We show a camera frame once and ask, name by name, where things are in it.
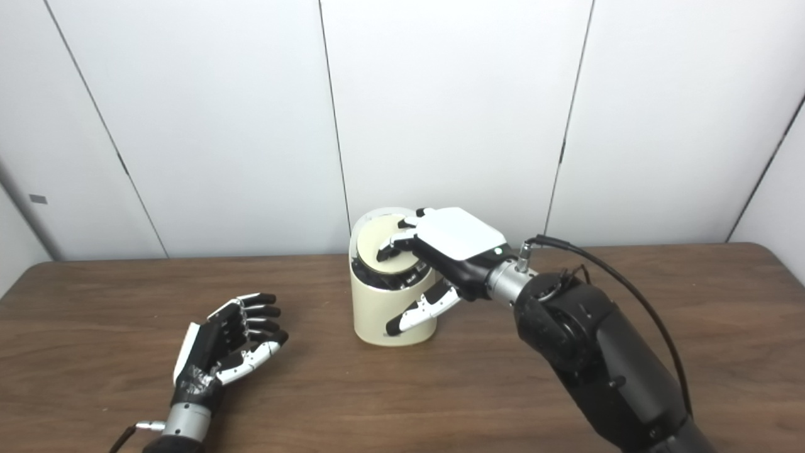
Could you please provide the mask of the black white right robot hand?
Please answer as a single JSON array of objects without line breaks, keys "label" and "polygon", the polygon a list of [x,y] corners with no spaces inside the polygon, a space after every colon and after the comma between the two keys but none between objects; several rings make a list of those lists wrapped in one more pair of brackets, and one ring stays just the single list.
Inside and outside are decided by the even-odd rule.
[{"label": "black white right robot hand", "polygon": [[401,231],[380,244],[377,261],[411,252],[441,279],[386,323],[390,336],[435,319],[460,301],[492,300],[492,273],[514,258],[499,230],[459,207],[420,208],[397,226]]}]

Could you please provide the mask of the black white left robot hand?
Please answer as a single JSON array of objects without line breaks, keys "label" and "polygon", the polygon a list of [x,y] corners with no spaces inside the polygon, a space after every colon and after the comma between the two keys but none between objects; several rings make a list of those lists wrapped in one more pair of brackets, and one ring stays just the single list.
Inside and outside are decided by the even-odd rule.
[{"label": "black white left robot hand", "polygon": [[171,405],[201,405],[215,413],[225,387],[256,371],[280,351],[289,335],[274,319],[281,315],[269,293],[235,296],[191,322],[177,358]]}]

